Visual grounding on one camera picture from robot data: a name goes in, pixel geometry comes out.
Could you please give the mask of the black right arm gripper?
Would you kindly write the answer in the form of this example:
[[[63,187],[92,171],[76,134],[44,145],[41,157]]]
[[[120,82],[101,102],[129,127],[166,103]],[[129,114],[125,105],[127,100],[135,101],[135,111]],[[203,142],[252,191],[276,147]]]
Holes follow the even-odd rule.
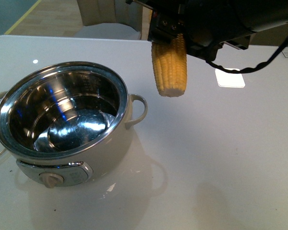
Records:
[[[183,34],[187,54],[214,60],[223,43],[251,34],[231,0],[138,0],[152,10],[148,41],[170,44]]]

